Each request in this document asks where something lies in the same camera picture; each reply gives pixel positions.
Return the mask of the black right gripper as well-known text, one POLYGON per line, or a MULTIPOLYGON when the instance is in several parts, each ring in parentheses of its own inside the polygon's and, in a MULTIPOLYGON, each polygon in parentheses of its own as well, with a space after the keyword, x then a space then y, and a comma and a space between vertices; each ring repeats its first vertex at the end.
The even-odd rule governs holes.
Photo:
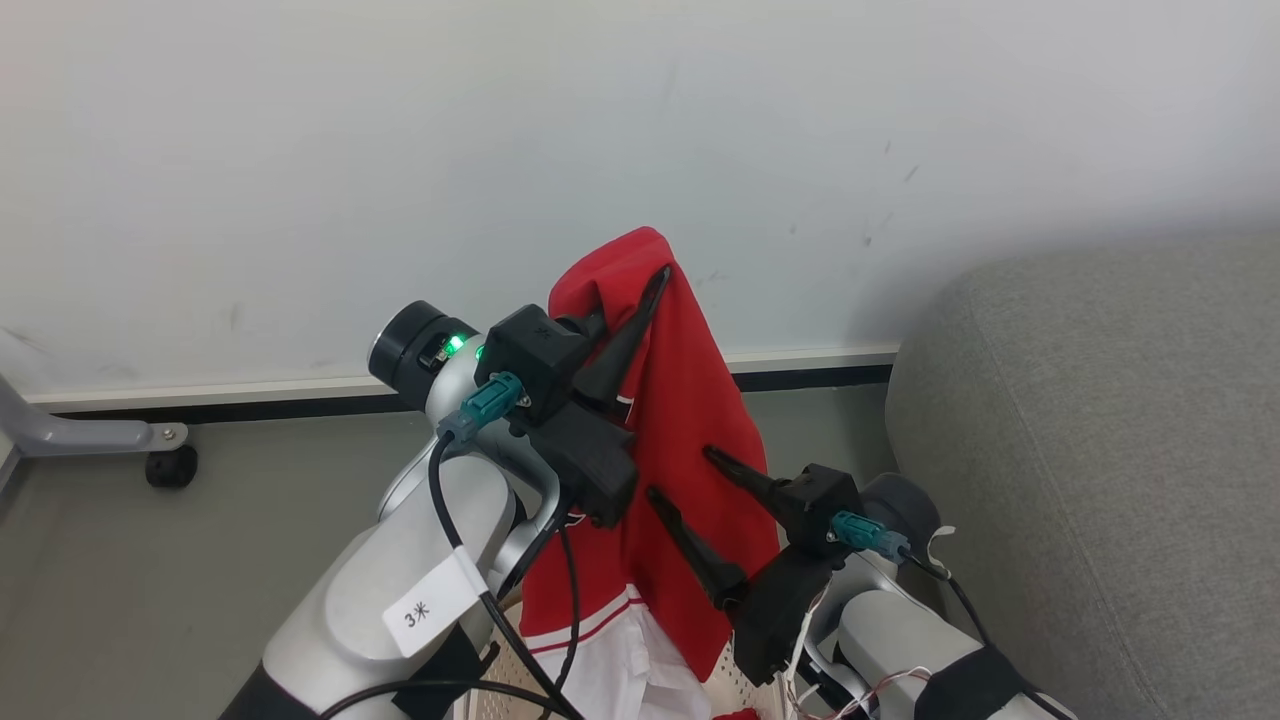
POLYGON ((785 534, 782 550, 750 579, 714 551, 659 488, 648 487, 646 498, 712 606, 733 612, 733 660, 760 685, 790 661, 813 601, 854 553, 832 530, 835 516, 860 514, 863 503, 852 477, 833 468, 810 464, 792 479, 777 479, 714 445, 704 447, 704 457, 785 534))

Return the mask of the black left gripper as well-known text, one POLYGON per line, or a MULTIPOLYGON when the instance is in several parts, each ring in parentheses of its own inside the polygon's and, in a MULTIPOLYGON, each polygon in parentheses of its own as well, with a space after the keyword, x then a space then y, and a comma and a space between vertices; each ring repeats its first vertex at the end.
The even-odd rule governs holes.
POLYGON ((655 272, 616 331, 608 331, 603 311, 554 319, 525 305, 489 329, 480 354, 476 380, 500 374, 518 380, 520 397, 507 415, 512 432, 527 437, 570 505, 598 527, 617 527, 634 498, 634 437, 604 414, 631 411, 634 400, 621 392, 669 277, 671 265, 655 272))

